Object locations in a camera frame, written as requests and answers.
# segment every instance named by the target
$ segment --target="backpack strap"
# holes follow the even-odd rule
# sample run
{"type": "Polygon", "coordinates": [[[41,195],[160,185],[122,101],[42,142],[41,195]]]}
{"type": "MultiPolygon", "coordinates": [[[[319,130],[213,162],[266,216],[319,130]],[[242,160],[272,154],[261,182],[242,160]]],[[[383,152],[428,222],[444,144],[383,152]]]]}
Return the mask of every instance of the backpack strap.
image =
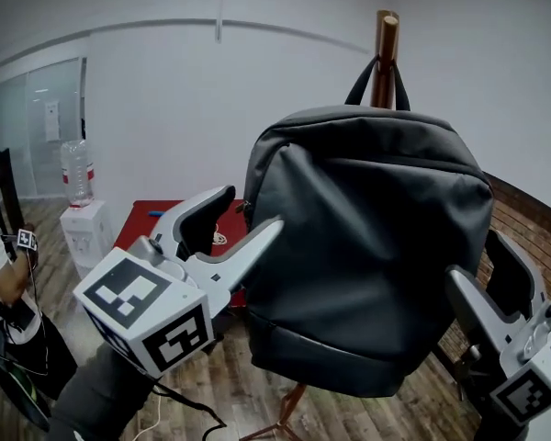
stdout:
{"type": "MultiPolygon", "coordinates": [[[[374,70],[374,67],[379,62],[379,55],[374,57],[372,61],[367,65],[365,70],[361,72],[359,78],[353,85],[349,96],[345,100],[345,105],[361,105],[361,100],[364,97],[365,88],[367,87],[367,82],[371,73],[374,70]]],[[[402,77],[400,77],[400,72],[396,61],[392,61],[392,73],[394,74],[394,85],[396,86],[396,110],[397,111],[410,111],[410,101],[408,95],[406,94],[406,89],[402,83],[402,77]]]]}

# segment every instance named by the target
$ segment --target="water bottle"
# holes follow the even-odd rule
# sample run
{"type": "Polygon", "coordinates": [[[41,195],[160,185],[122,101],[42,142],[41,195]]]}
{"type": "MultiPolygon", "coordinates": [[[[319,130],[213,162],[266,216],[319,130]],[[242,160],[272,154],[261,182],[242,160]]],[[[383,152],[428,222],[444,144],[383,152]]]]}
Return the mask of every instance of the water bottle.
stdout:
{"type": "Polygon", "coordinates": [[[68,141],[62,144],[62,170],[70,207],[83,208],[90,204],[94,200],[94,167],[88,159],[85,141],[68,141]]]}

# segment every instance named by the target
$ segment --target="black backpack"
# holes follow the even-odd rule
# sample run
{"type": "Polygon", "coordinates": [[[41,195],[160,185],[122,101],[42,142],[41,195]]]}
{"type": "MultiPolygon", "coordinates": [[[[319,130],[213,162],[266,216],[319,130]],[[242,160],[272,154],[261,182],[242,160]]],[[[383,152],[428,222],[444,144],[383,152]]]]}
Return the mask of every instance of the black backpack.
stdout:
{"type": "Polygon", "coordinates": [[[244,214],[284,230],[247,285],[253,364],[326,390],[391,396],[454,319],[444,271],[476,274],[492,192],[463,141],[397,108],[300,111],[253,147],[244,214]]]}

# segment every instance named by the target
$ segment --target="red table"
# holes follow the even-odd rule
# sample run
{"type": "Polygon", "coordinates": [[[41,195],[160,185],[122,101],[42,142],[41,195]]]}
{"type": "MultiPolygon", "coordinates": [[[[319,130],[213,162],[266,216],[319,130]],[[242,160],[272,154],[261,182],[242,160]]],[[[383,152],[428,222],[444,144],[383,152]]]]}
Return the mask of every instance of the red table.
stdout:
{"type": "MultiPolygon", "coordinates": [[[[166,211],[180,202],[181,201],[135,201],[132,205],[132,211],[125,225],[122,227],[114,246],[122,248],[123,250],[128,250],[141,235],[149,236],[157,220],[159,220],[157,217],[151,217],[149,211],[166,211]]],[[[227,243],[225,245],[213,245],[212,252],[210,253],[212,256],[226,253],[229,248],[247,234],[247,227],[245,226],[245,220],[242,214],[237,214],[235,212],[235,208],[241,203],[242,200],[235,199],[232,201],[229,210],[220,216],[218,222],[219,232],[227,238],[227,243]]],[[[244,305],[245,299],[242,292],[238,292],[232,296],[232,307],[244,307],[244,305]]]]}

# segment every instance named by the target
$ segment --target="dark sleeve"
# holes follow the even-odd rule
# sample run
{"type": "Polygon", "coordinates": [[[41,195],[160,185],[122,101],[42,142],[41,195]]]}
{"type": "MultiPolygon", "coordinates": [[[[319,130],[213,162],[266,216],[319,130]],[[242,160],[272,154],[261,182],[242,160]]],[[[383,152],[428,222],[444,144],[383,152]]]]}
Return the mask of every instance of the dark sleeve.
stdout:
{"type": "Polygon", "coordinates": [[[63,389],[46,440],[118,440],[152,388],[151,379],[110,346],[101,345],[63,389]]]}

